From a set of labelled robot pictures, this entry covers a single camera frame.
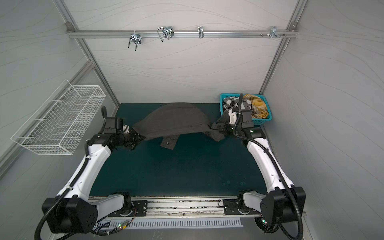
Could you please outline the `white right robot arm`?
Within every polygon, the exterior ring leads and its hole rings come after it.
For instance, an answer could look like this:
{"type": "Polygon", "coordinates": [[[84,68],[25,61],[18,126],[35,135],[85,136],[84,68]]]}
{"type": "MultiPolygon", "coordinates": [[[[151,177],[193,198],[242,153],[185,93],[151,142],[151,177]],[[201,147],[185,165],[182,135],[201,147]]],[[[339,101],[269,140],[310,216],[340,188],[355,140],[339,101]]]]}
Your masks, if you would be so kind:
{"type": "Polygon", "coordinates": [[[260,224],[270,228],[290,222],[301,226],[306,193],[286,176],[263,130],[251,124],[249,113],[247,110],[230,109],[224,111],[215,124],[221,133],[232,135],[246,144],[266,184],[265,195],[256,191],[241,192],[237,198],[238,210],[245,215],[260,213],[260,224]]]}

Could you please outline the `dark grey pinstriped shirt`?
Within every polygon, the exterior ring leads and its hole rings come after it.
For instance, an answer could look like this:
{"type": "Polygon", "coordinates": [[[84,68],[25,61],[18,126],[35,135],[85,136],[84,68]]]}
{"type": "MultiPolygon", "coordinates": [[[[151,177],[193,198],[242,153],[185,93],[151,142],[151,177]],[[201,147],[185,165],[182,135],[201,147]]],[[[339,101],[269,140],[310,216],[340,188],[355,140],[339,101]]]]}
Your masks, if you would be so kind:
{"type": "Polygon", "coordinates": [[[161,147],[173,150],[181,135],[203,133],[216,142],[225,135],[212,128],[208,116],[190,103],[162,106],[136,123],[133,129],[146,141],[162,138],[161,147]]]}

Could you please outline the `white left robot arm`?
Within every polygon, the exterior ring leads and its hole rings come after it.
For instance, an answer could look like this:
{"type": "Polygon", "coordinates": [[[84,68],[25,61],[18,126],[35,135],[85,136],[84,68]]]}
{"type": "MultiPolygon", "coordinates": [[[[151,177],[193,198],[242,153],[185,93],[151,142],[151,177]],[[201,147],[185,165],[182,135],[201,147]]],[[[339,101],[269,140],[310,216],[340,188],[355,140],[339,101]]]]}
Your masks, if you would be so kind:
{"type": "Polygon", "coordinates": [[[105,117],[102,129],[86,141],[85,156],[68,183],[54,198],[47,198],[44,213],[35,231],[35,239],[41,238],[44,224],[53,234],[87,234],[95,224],[112,213],[130,214],[134,209],[129,193],[112,194],[90,203],[92,186],[113,150],[125,147],[133,150],[144,136],[123,123],[120,118],[105,117]]]}

